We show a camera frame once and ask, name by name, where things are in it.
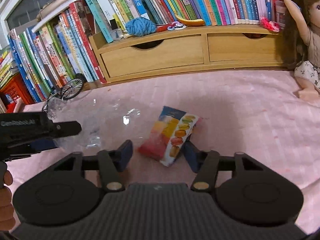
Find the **nail polish bottle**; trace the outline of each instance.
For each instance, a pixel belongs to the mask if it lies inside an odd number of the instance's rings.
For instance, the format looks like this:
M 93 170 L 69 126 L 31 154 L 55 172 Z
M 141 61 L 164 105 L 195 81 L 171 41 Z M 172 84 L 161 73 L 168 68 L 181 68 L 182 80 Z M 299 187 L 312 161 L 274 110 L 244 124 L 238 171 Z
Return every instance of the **nail polish bottle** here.
M 110 25 L 111 25 L 111 37 L 113 38 L 114 41 L 117 41 L 119 39 L 123 38 L 123 33 L 121 28 L 118 27 L 117 22 L 115 19 L 110 20 Z

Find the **doll's arm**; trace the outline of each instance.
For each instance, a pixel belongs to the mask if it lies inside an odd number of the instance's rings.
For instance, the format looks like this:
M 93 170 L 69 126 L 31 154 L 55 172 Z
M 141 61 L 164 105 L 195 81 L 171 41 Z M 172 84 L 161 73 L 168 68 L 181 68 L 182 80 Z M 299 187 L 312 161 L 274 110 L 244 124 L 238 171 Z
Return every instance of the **doll's arm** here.
M 299 30 L 300 37 L 302 38 L 304 44 L 308 45 L 310 40 L 310 30 L 309 27 L 300 11 L 298 6 L 291 0 L 283 0 L 290 15 L 295 20 L 297 28 Z

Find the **brown hair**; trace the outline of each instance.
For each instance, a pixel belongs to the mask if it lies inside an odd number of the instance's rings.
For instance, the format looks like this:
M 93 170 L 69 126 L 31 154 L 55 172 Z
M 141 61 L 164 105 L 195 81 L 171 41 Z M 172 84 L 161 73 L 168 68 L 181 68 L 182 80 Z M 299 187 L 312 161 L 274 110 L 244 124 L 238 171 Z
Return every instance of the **brown hair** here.
M 320 0 L 292 0 L 300 8 L 302 15 L 307 23 L 310 26 L 310 7 Z M 308 48 L 302 41 L 299 35 L 297 25 L 287 11 L 285 14 L 285 27 L 282 32 L 282 37 L 284 40 L 284 50 L 283 50 L 283 60 L 284 64 L 288 69 L 294 69 L 295 67 L 301 65 L 303 61 L 308 60 Z

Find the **floral skirt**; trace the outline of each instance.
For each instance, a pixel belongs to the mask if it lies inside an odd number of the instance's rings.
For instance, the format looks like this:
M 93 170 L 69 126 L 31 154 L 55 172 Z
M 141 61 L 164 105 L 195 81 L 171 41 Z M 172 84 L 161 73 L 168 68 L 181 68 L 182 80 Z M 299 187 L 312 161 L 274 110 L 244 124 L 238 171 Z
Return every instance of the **floral skirt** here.
M 320 68 L 315 67 L 308 60 L 296 67 L 294 76 L 309 80 L 317 90 L 320 90 Z

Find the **drawer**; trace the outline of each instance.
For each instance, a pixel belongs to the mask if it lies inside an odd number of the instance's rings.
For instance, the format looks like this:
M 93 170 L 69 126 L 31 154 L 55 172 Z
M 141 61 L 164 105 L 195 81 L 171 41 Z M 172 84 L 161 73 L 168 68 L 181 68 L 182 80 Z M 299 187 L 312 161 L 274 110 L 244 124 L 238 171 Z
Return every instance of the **drawer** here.
M 250 39 L 242 33 L 208 34 L 210 61 L 222 60 L 262 60 L 279 61 L 280 35 L 265 34 L 258 39 Z
M 101 57 L 110 77 L 204 62 L 201 35 L 165 39 L 150 49 L 116 49 Z

